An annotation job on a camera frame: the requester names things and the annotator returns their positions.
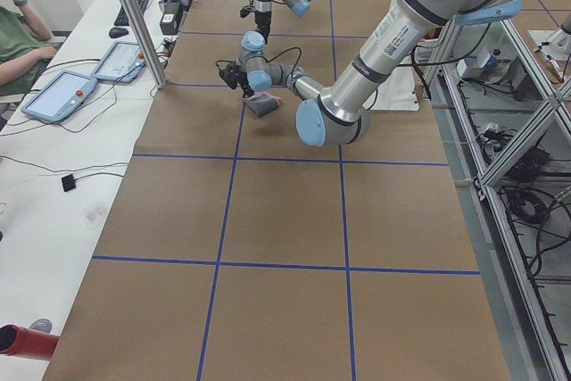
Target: person's arm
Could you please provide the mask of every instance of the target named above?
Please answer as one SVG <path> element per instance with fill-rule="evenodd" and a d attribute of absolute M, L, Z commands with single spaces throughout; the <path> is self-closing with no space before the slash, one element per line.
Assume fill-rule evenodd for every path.
<path fill-rule="evenodd" d="M 37 40 L 47 40 L 54 37 L 52 31 L 47 27 L 46 23 L 42 18 L 32 9 L 29 4 L 25 4 L 20 7 L 20 11 L 26 20 L 24 28 L 28 33 L 36 38 Z"/>
<path fill-rule="evenodd" d="M 0 86 L 20 78 L 38 62 L 51 60 L 57 51 L 51 46 L 34 49 L 9 62 L 0 63 Z"/>

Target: keyboard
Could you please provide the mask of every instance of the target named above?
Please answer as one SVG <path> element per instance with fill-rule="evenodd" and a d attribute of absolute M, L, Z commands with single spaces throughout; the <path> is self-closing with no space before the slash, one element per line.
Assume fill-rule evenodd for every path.
<path fill-rule="evenodd" d="M 139 8 L 141 8 L 141 12 L 145 11 L 146 6 L 149 5 L 149 1 L 150 0 L 137 0 Z M 127 15 L 125 14 L 125 10 L 123 9 L 123 7 L 121 7 L 121 9 L 119 10 L 119 13 L 117 14 L 117 18 L 115 19 L 114 25 L 115 26 L 128 26 L 128 18 L 127 18 Z"/>

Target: label on robot arm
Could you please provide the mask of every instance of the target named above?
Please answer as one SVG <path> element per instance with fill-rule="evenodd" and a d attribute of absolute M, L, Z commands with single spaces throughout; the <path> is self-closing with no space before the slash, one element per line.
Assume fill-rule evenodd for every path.
<path fill-rule="evenodd" d="M 377 45 L 392 60 L 398 60 L 411 42 L 417 40 L 418 29 L 410 25 L 405 16 L 399 14 L 398 7 L 394 7 L 375 30 Z"/>

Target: white desk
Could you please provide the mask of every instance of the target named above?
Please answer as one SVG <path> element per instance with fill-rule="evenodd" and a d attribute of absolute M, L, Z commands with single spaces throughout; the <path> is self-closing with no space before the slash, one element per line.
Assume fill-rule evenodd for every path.
<path fill-rule="evenodd" d="M 145 12 L 155 46 L 163 39 L 159 29 L 159 0 L 151 0 Z M 112 43 L 107 36 L 119 11 L 119 0 L 96 0 L 74 29 L 52 64 L 82 58 L 101 58 Z M 121 40 L 135 40 L 132 32 Z M 89 74 L 95 63 L 62 66 Z M 35 88 L 55 76 L 49 70 Z M 100 84 L 87 103 L 110 86 Z M 0 154 L 34 162 L 54 170 L 75 170 L 91 165 L 128 162 L 152 103 L 154 82 L 144 69 L 129 86 L 117 86 L 117 103 L 85 131 L 72 134 L 57 126 L 45 126 L 19 135 L 16 131 L 38 125 L 31 121 L 4 127 Z M 79 129 L 114 101 L 113 91 L 74 113 L 64 122 Z M 27 117 L 18 110 L 9 124 Z M 125 166 L 76 173 L 81 177 L 97 171 L 123 174 Z M 120 178 L 99 175 L 78 182 L 64 193 L 60 178 L 35 167 L 4 160 L 0 164 L 0 325 L 29 326 L 47 318 L 59 335 L 87 264 L 120 185 Z M 0 356 L 0 381 L 34 381 L 43 376 L 47 362 Z"/>

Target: person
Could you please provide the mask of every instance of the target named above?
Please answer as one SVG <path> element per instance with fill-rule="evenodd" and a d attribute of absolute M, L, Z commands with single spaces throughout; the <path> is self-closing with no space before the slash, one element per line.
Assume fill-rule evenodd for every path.
<path fill-rule="evenodd" d="M 0 95 L 29 92 L 57 53 L 43 43 L 54 35 L 28 0 L 12 1 L 21 14 L 0 6 Z"/>

